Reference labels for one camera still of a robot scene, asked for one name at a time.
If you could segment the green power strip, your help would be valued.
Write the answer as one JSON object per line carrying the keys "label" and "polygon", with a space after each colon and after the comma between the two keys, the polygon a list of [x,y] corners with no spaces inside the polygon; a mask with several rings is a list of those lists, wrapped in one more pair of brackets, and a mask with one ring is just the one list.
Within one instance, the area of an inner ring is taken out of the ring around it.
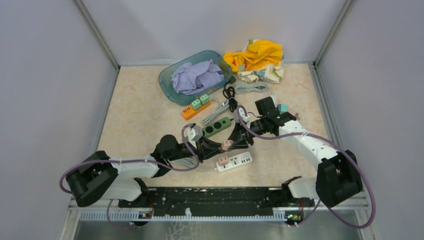
{"label": "green power strip", "polygon": [[223,117],[216,122],[210,123],[202,129],[203,136],[210,138],[223,130],[228,129],[232,125],[232,120],[229,117]]}

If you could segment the teal charger plug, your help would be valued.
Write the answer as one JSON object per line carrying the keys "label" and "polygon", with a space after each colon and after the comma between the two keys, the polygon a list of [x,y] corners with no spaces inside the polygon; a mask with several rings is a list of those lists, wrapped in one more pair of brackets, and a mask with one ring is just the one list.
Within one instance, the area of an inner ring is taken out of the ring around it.
{"label": "teal charger plug", "polygon": [[279,110],[280,113],[285,113],[289,111],[289,106],[286,104],[278,104],[277,109]]}

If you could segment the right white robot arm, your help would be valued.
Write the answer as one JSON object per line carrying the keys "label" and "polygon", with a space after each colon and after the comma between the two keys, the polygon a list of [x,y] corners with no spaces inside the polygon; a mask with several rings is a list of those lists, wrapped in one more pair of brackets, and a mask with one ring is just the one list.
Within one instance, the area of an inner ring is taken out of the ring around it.
{"label": "right white robot arm", "polygon": [[328,139],[307,131],[289,112],[281,112],[271,97],[255,102],[260,117],[250,121],[246,109],[238,105],[234,111],[249,137],[282,139],[294,147],[316,169],[315,177],[296,176],[283,184],[281,199],[295,206],[302,198],[319,199],[327,207],[335,207],[363,190],[360,173],[355,168],[356,157],[342,151]]}

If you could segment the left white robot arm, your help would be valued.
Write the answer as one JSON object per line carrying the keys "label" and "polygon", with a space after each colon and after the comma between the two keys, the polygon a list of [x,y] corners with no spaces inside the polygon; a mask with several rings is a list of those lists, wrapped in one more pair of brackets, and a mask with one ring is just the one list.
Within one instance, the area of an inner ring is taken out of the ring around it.
{"label": "left white robot arm", "polygon": [[79,207],[88,207],[99,200],[121,200],[138,207],[149,203],[150,193],[144,178],[158,178],[169,171],[177,171],[171,162],[192,158],[196,169],[203,160],[229,150],[233,142],[210,141],[203,135],[183,138],[179,143],[173,135],[165,135],[153,153],[142,159],[113,160],[105,151],[93,153],[82,163],[67,170],[60,178],[63,192],[73,195]]}

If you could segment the green charger plug left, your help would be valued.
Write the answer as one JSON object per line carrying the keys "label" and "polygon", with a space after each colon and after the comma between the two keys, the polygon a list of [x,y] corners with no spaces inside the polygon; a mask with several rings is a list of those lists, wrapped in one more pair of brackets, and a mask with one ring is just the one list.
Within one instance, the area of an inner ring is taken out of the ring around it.
{"label": "green charger plug left", "polygon": [[197,111],[202,107],[202,102],[199,99],[196,99],[191,103],[191,107],[194,111]]}

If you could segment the green charger plug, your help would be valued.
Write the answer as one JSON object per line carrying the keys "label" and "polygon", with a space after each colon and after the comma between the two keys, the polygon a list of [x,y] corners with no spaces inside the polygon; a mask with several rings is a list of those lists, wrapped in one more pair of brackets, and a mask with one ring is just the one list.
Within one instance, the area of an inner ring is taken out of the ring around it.
{"label": "green charger plug", "polygon": [[210,97],[207,94],[203,94],[199,97],[200,103],[204,106],[210,102]]}
{"label": "green charger plug", "polygon": [[191,107],[194,111],[197,111],[202,107],[202,102],[199,99],[196,99],[191,103]]}

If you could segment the green charger plug right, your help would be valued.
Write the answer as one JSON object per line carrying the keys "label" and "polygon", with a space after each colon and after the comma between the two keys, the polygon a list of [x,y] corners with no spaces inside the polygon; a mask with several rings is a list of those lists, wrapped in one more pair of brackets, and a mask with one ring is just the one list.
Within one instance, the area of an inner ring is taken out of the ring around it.
{"label": "green charger plug right", "polygon": [[207,94],[203,94],[199,97],[200,103],[204,106],[210,102],[210,97]]}

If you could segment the orange power strip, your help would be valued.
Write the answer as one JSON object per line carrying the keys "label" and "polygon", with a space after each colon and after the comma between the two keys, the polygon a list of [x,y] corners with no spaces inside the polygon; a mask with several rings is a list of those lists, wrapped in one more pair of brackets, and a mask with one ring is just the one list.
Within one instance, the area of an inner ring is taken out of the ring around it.
{"label": "orange power strip", "polygon": [[197,114],[199,114],[200,112],[202,112],[203,110],[205,110],[206,108],[208,108],[210,105],[211,103],[209,102],[206,105],[202,105],[202,107],[199,108],[198,110],[193,110],[192,105],[190,104],[188,107],[184,108],[181,111],[181,115],[186,121],[188,121],[194,116],[196,116]]}

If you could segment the cream dinosaur print cloth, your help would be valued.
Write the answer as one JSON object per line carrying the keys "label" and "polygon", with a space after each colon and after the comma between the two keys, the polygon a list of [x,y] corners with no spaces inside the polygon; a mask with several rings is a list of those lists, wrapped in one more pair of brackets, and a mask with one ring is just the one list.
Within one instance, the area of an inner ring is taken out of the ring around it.
{"label": "cream dinosaur print cloth", "polygon": [[234,72],[237,77],[248,83],[256,83],[258,81],[264,81],[269,83],[279,83],[282,81],[285,70],[283,67],[283,59],[279,65],[275,66],[269,64],[263,68],[253,70],[253,71],[240,71]]}

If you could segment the purple cloth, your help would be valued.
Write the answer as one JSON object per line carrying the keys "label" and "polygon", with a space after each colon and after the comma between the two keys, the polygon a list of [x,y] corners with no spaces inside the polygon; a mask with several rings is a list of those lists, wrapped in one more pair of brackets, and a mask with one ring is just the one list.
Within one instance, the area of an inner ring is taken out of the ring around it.
{"label": "purple cloth", "polygon": [[184,63],[172,75],[172,86],[177,94],[187,96],[198,94],[224,80],[222,69],[206,60],[197,64]]}

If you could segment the teal plastic basin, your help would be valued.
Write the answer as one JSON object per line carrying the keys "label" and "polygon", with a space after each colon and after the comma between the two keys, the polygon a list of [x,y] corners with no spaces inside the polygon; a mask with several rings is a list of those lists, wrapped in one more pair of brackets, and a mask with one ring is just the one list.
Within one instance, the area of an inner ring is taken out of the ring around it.
{"label": "teal plastic basin", "polygon": [[[222,69],[224,79],[221,82],[194,95],[184,95],[181,93],[177,93],[174,90],[173,84],[172,84],[172,75],[178,67],[180,67],[181,65],[185,63],[192,63],[193,65],[195,65],[200,62],[208,61],[208,60],[212,60],[214,64],[218,65]],[[225,86],[225,83],[227,83],[232,76],[233,76],[233,72],[231,67],[223,60],[222,56],[219,53],[212,50],[205,50],[205,51],[196,53],[190,57],[187,57],[162,70],[158,76],[158,83],[164,95],[171,102],[176,103],[180,106],[188,106],[196,98],[204,94],[209,95],[215,92],[216,90],[223,88]]]}

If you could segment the yellow cloth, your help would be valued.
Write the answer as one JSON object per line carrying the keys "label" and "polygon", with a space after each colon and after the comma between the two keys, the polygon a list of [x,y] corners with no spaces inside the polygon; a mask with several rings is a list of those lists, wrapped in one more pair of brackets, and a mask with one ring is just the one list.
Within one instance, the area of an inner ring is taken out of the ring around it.
{"label": "yellow cloth", "polygon": [[254,71],[267,65],[278,66],[283,60],[283,46],[266,40],[249,40],[245,49],[239,52],[226,52],[223,60],[231,67],[233,73]]}

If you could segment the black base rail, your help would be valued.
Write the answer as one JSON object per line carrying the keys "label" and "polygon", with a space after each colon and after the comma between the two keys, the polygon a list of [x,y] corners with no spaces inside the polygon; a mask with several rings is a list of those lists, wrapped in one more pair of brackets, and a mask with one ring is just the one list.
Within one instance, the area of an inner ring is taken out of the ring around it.
{"label": "black base rail", "polygon": [[276,208],[314,207],[309,198],[293,198],[282,187],[156,187],[134,201],[120,200],[120,208],[148,208],[155,217],[270,217]]}

